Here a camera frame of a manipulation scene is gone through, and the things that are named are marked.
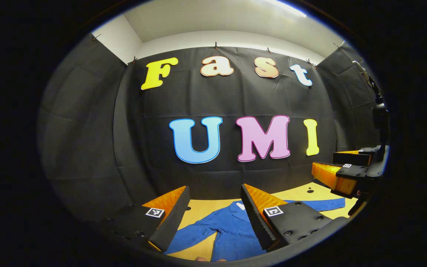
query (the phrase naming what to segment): wooden table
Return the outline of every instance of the wooden table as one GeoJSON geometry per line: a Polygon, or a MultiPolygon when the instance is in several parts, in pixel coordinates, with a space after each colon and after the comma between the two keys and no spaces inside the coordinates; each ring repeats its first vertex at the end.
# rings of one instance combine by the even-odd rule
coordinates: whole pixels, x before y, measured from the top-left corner
{"type": "MultiPolygon", "coordinates": [[[[296,201],[313,201],[313,200],[331,200],[339,199],[340,196],[332,194],[330,189],[314,182],[299,186],[293,189],[286,191],[273,193],[273,196],[276,196],[282,200],[296,200],[296,201]]],[[[178,229],[182,229],[190,224],[195,223],[198,220],[201,220],[210,213],[217,211],[221,208],[225,208],[232,204],[233,201],[239,201],[241,199],[232,199],[232,200],[191,200],[189,202],[189,207],[191,210],[185,211],[182,218],[181,224],[178,229]]],[[[321,213],[331,219],[337,217],[346,217],[349,216],[347,213],[350,208],[355,204],[357,199],[347,199],[345,198],[345,208],[338,208],[333,211],[322,211],[321,213]]],[[[186,248],[185,250],[168,254],[172,257],[183,258],[185,260],[195,260],[196,257],[204,257],[208,261],[212,258],[212,249],[214,248],[214,241],[217,233],[213,233],[210,237],[204,241],[194,245],[193,247],[186,248]]]]}

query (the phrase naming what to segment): pink letter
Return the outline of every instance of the pink letter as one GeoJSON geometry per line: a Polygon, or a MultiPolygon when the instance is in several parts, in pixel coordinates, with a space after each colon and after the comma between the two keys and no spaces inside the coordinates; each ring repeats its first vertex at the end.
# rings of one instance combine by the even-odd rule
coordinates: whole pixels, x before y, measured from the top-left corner
{"type": "Polygon", "coordinates": [[[273,151],[269,156],[273,159],[288,157],[288,123],[286,115],[274,116],[265,133],[255,117],[238,118],[236,124],[242,128],[242,153],[238,155],[241,162],[250,162],[256,159],[252,144],[255,145],[259,156],[264,159],[271,144],[274,142],[273,151]]]}

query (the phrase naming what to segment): white label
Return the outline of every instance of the white label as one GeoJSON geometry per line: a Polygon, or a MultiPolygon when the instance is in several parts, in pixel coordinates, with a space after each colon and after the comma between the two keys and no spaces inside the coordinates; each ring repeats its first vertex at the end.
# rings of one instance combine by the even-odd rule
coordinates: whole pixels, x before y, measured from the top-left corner
{"type": "Polygon", "coordinates": [[[164,210],[160,208],[150,208],[146,215],[156,218],[161,218],[161,215],[164,213],[164,210]]]}
{"type": "Polygon", "coordinates": [[[278,206],[271,207],[271,208],[265,208],[265,211],[266,211],[266,214],[268,214],[268,217],[283,214],[283,211],[280,210],[278,208],[278,206]]]}
{"type": "Polygon", "coordinates": [[[239,207],[242,209],[242,211],[244,211],[244,210],[245,210],[245,205],[240,204],[240,203],[237,203],[237,206],[239,206],[239,207]]]}

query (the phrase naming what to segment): orange letter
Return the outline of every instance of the orange letter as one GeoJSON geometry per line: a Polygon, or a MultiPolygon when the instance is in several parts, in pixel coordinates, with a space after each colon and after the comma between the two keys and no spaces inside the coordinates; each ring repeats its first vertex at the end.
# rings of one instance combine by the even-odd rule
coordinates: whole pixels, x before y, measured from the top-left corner
{"type": "Polygon", "coordinates": [[[255,59],[255,72],[260,77],[276,78],[279,75],[279,71],[276,66],[276,62],[273,59],[267,59],[266,57],[257,57],[255,59]]]}
{"type": "Polygon", "coordinates": [[[228,76],[234,72],[234,69],[230,67],[230,61],[225,56],[210,56],[202,60],[202,64],[207,64],[200,69],[200,73],[204,76],[215,76],[218,74],[228,76]]]}

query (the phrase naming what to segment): blue clothing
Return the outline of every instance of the blue clothing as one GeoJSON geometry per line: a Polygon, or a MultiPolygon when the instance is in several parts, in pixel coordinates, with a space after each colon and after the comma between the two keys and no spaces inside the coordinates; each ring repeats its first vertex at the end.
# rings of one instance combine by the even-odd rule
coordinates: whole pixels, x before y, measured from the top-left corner
{"type": "MultiPolygon", "coordinates": [[[[261,249],[246,211],[242,210],[237,203],[243,204],[242,201],[234,201],[229,206],[214,211],[194,224],[178,230],[164,254],[185,250],[215,232],[218,234],[213,245],[212,261],[222,258],[228,261],[241,260],[266,253],[266,250],[261,249]]],[[[303,201],[303,203],[316,211],[331,211],[345,207],[344,198],[303,201]]]]}

